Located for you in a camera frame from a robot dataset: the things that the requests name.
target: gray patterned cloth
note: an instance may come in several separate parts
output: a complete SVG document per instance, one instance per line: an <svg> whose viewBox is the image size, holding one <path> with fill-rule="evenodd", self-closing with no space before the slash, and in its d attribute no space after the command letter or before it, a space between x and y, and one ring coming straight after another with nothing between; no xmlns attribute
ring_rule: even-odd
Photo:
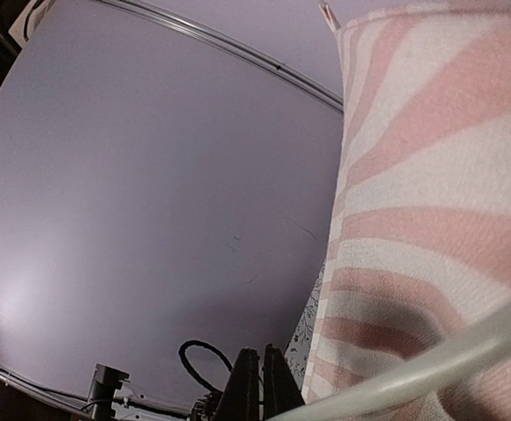
<svg viewBox="0 0 511 421"><path fill-rule="evenodd" d="M309 346L314 332L314 323L316 322L317 301L319 300L319 291L322 287L323 267L317 276L316 285L311 291L308 303L304 308L300 322L296 326L294 336L288 342L287 351L284 357L292 371L296 384L302 389L304 375L306 373L306 364L308 363Z"/></svg>

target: white hose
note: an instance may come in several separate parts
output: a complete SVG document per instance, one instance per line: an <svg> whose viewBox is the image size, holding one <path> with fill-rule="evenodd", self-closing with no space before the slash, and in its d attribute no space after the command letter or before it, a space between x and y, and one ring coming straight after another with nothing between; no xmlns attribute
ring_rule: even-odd
<svg viewBox="0 0 511 421"><path fill-rule="evenodd" d="M400 366L270 421L329 421L408 403L511 357L511 303Z"/></svg>

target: metal frame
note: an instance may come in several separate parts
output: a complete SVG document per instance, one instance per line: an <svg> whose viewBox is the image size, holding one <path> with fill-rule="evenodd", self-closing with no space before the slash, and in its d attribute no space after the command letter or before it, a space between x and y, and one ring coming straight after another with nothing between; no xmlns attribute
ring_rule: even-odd
<svg viewBox="0 0 511 421"><path fill-rule="evenodd" d="M156 6L144 3L141 0L93 0L96 3L106 4L120 11L149 20L155 24L188 35L209 44L219 50L225 51L239 59L265 70L267 73L279 77L297 89L312 96L316 100L329 106L332 110L343 114L343 100L340 96L312 81L308 77L296 72L291 67L263 54L235 39L214 31L207 26L166 11Z"/></svg>

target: white tube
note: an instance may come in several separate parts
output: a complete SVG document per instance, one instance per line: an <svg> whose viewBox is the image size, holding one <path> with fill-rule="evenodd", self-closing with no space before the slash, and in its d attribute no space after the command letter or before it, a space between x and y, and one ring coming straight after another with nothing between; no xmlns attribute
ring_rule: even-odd
<svg viewBox="0 0 511 421"><path fill-rule="evenodd" d="M270 421L329 421L408 403L511 357L511 303L456 338L337 394Z"/></svg>

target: pink and white striped cloth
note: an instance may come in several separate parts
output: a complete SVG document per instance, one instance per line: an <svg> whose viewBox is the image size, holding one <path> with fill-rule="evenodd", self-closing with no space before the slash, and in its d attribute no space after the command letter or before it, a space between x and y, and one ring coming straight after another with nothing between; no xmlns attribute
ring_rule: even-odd
<svg viewBox="0 0 511 421"><path fill-rule="evenodd" d="M344 143L310 402L511 298L511 7L412 5L336 35ZM511 360L377 419L511 420Z"/></svg>

